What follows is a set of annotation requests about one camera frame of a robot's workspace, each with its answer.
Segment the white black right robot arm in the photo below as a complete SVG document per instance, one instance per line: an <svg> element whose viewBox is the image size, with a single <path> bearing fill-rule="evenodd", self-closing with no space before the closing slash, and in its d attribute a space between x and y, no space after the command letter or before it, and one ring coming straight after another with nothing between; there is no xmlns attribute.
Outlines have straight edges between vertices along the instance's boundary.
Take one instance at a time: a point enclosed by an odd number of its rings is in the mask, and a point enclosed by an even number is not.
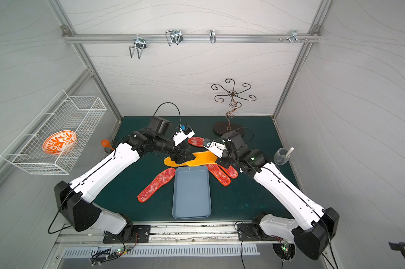
<svg viewBox="0 0 405 269"><path fill-rule="evenodd" d="M336 235L340 215L332 207L323 208L291 183L259 150L250 150L237 131L221 137L221 142L205 142L204 147L222 167L234 167L267 189L292 215L285 219L260 214L256 225L266 236L278 236L294 245L308 258L318 260Z"/></svg>

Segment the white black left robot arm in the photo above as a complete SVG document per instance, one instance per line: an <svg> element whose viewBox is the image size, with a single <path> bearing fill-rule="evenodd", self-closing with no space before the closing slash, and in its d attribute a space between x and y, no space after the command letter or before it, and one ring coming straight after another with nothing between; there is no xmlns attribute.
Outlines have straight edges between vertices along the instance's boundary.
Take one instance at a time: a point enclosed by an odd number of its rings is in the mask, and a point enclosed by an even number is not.
<svg viewBox="0 0 405 269"><path fill-rule="evenodd" d="M192 138L194 130L181 124L171 138L166 136L170 121L153 116L149 125L125 137L107 157L70 183L59 182L55 188L58 214L77 232L98 229L114 235L132 230L133 223L119 213L103 209L94 200L123 170L154 151L168 155L178 164L196 157L183 142Z"/></svg>

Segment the blue plastic storage tray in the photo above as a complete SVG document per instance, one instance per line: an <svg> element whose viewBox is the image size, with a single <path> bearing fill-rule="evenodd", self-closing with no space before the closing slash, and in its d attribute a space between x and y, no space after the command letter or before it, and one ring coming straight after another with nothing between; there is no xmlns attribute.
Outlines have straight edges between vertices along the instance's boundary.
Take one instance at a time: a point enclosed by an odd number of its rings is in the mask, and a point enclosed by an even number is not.
<svg viewBox="0 0 405 269"><path fill-rule="evenodd" d="M174 176L172 216L176 220L211 215L209 170L206 166L178 167Z"/></svg>

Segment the yellow insole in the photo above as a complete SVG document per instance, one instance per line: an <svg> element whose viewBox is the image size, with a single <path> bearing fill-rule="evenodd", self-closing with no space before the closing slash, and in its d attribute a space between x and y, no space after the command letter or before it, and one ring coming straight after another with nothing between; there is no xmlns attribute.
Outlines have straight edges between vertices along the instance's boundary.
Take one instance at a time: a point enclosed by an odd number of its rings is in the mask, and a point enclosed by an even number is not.
<svg viewBox="0 0 405 269"><path fill-rule="evenodd" d="M164 159L164 164L168 167L199 167L207 164L215 164L215 161L218 159L218 157L210 151L195 152L194 155L194 160L187 161L182 164L177 164L176 162L172 161L170 157L168 157Z"/></svg>

